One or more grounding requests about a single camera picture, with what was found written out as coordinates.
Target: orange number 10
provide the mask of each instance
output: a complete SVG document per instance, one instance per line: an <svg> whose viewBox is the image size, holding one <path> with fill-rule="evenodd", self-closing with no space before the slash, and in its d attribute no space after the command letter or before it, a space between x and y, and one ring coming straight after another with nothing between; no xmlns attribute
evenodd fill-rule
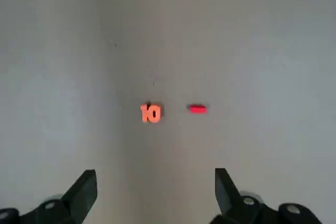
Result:
<svg viewBox="0 0 336 224"><path fill-rule="evenodd" d="M158 123L161 119L161 107L157 105L143 104L140 106L142 112L142 122L146 123L148 120L151 123Z"/></svg>

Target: metal screw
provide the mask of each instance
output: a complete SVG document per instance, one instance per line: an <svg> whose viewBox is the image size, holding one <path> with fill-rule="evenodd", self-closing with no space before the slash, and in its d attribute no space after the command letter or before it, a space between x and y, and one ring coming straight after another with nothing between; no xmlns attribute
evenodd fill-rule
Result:
<svg viewBox="0 0 336 224"><path fill-rule="evenodd" d="M292 214L296 214L296 215L298 215L300 213L299 208L297 206L294 206L294 205L288 205L287 210L289 212L291 212Z"/></svg>
<svg viewBox="0 0 336 224"><path fill-rule="evenodd" d="M8 216L9 216L9 214L8 214L7 212L2 212L2 213L0 214L0 220L4 220L4 219L6 219Z"/></svg>
<svg viewBox="0 0 336 224"><path fill-rule="evenodd" d="M244 203L252 206L254 204L254 200L249 198L249 197L246 197L246 198L244 198Z"/></svg>
<svg viewBox="0 0 336 224"><path fill-rule="evenodd" d="M45 207L47 210L49 210L49 209L53 208L54 206L55 206L55 203L54 203L54 202L50 202L50 203L46 204L44 207Z"/></svg>

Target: red dash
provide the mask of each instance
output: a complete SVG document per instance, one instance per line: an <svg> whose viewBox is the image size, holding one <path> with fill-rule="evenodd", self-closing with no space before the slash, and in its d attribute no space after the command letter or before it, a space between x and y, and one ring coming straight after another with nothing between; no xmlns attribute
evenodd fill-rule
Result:
<svg viewBox="0 0 336 224"><path fill-rule="evenodd" d="M190 105L189 110L194 114L205 114L207 108L204 105Z"/></svg>

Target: gray wall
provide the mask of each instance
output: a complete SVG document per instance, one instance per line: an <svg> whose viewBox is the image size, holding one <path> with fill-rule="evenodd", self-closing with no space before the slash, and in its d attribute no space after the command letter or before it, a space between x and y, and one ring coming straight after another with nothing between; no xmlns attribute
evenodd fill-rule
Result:
<svg viewBox="0 0 336 224"><path fill-rule="evenodd" d="M28 211L96 168L87 223L204 224L226 167L269 206L335 223L334 0L0 5L0 207ZM147 100L160 124L141 122Z"/></svg>
<svg viewBox="0 0 336 224"><path fill-rule="evenodd" d="M113 62L94 1L0 6L0 208L27 212L95 168L87 223L130 223Z"/></svg>

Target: black robotic claw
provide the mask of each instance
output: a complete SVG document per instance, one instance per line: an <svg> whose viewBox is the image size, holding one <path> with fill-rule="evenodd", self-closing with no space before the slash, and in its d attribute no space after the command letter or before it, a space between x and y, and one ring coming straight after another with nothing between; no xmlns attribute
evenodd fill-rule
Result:
<svg viewBox="0 0 336 224"><path fill-rule="evenodd" d="M256 198L241 196L226 169L215 169L215 194L221 215L211 224L321 224L306 207L287 203L275 211Z"/></svg>
<svg viewBox="0 0 336 224"><path fill-rule="evenodd" d="M0 224L81 224L97 199L95 170L86 170L61 199L42 203L20 216L15 208L0 210Z"/></svg>

